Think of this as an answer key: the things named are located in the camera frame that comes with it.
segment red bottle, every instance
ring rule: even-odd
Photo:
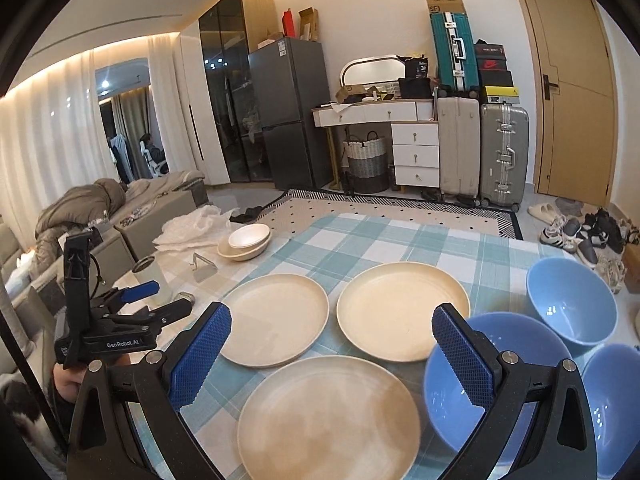
[[[293,14],[291,9],[285,10],[282,15],[282,30],[287,38],[296,37],[296,28],[293,25]]]

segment black and white patterned rug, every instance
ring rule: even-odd
[[[347,212],[522,240],[518,219],[511,211],[317,189],[289,189],[265,206],[258,218],[280,234],[295,236],[322,216]]]

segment white cup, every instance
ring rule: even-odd
[[[162,273],[158,262],[156,262],[155,256],[142,258],[142,260],[133,266],[131,272],[136,277],[140,285],[146,282],[158,282],[160,290],[157,294],[150,296],[150,299],[157,306],[166,305],[171,301],[173,297],[172,290],[167,284],[164,274]]]

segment beige plate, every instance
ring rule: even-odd
[[[303,354],[329,317],[329,299],[314,280],[268,274],[231,291],[231,334],[221,354],[239,365],[266,368]]]
[[[271,241],[271,231],[269,231],[267,239],[256,246],[247,249],[234,249],[229,245],[227,238],[224,238],[218,244],[218,254],[234,262],[245,262],[262,254],[267,248],[267,245],[269,245],[269,241]]]
[[[450,274],[415,262],[384,264],[347,284],[338,299],[338,323],[354,345],[374,357],[421,361],[436,345],[431,316],[441,303],[469,317],[469,297]]]
[[[228,243],[234,249],[248,249],[264,241],[270,234],[271,229],[265,224],[245,225],[229,235]]]
[[[400,480],[420,446],[414,400],[363,359],[303,359],[267,377],[238,422],[253,480]]]

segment slipper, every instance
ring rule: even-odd
[[[533,218],[543,221],[545,224],[549,225],[551,225],[559,215],[556,208],[549,203],[531,205],[527,208],[527,211],[531,216],[533,216]]]

